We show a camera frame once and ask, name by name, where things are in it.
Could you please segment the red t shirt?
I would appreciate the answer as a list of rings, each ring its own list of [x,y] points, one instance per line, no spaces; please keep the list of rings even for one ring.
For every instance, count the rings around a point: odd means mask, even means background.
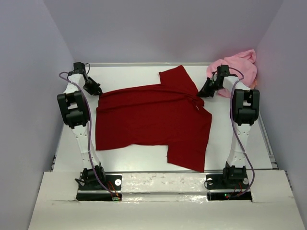
[[[95,147],[166,145],[167,162],[204,171],[212,114],[183,66],[159,73],[160,83],[106,92],[96,109]]]

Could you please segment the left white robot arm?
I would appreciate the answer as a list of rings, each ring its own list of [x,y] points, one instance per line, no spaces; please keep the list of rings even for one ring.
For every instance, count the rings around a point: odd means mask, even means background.
[[[57,95],[57,101],[64,124],[72,130],[77,140],[83,162],[83,171],[75,181],[81,187],[86,186],[91,190],[103,188],[107,191],[106,174],[91,141],[92,117],[84,95],[86,92],[99,96],[102,90],[100,84],[88,76],[89,70],[85,66],[82,62],[75,62],[72,71],[59,74],[68,85],[62,94]]]

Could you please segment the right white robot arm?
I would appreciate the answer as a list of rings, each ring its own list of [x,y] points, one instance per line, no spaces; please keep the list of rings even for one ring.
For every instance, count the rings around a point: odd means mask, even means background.
[[[260,92],[243,84],[244,74],[228,65],[220,65],[207,78],[199,97],[213,97],[215,92],[230,92],[230,120],[233,130],[230,153],[221,174],[211,174],[204,183],[208,190],[242,189],[247,192],[255,180],[255,170],[246,153],[251,127],[259,117]]]

